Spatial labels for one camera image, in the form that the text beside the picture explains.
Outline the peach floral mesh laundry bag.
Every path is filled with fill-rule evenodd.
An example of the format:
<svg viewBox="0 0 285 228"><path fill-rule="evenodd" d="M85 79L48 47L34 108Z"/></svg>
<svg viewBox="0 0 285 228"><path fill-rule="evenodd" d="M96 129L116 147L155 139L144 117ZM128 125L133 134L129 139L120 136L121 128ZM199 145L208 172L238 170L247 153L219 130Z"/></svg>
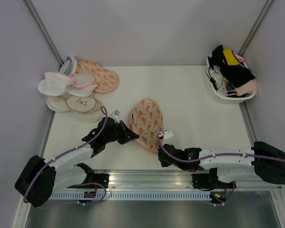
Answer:
<svg viewBox="0 0 285 228"><path fill-rule="evenodd" d="M141 100L130 112L130 129L140 136L135 141L145 150L158 153L157 134L164 130L163 114L159 105L152 99Z"/></svg>

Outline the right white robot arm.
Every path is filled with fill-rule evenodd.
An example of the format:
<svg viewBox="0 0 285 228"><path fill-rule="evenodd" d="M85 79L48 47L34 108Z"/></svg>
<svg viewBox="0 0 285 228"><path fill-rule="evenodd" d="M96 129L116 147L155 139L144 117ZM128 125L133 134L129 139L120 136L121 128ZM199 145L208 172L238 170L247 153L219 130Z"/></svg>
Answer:
<svg viewBox="0 0 285 228"><path fill-rule="evenodd" d="M177 149L159 144L158 160L162 167L175 166L183 171L208 171L208 184L214 188L223 183L259 177L262 181L285 185L285 153L265 142L234 151L212 151L201 148Z"/></svg>

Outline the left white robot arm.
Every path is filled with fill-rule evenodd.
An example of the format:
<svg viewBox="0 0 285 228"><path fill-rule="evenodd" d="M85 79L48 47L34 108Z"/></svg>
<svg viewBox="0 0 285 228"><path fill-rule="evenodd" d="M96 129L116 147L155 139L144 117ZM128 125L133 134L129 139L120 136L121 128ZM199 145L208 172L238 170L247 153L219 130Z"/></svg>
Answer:
<svg viewBox="0 0 285 228"><path fill-rule="evenodd" d="M124 145L138 138L123 121L104 117L74 148L52 158L31 157L15 189L23 196L24 203L37 208L45 204L52 193L68 187L103 187L95 181L94 170L84 161L98 155L108 143Z"/></svg>

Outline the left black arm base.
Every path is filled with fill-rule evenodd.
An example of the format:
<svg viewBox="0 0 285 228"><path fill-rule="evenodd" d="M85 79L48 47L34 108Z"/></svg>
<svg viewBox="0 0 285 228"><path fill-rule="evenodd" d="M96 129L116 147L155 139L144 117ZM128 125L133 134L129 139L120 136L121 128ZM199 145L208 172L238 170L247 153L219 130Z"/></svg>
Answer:
<svg viewBox="0 0 285 228"><path fill-rule="evenodd" d="M109 177L110 175L107 173L95 173L92 182L101 184L107 189L109 184Z"/></svg>

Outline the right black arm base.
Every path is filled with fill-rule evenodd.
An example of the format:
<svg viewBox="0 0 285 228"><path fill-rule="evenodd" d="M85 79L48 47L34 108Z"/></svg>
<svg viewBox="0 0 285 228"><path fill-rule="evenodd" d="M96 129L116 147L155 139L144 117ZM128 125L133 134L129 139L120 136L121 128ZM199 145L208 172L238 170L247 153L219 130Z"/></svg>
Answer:
<svg viewBox="0 0 285 228"><path fill-rule="evenodd" d="M214 190L215 185L209 180L208 174L192 174L191 185L194 189L202 191Z"/></svg>

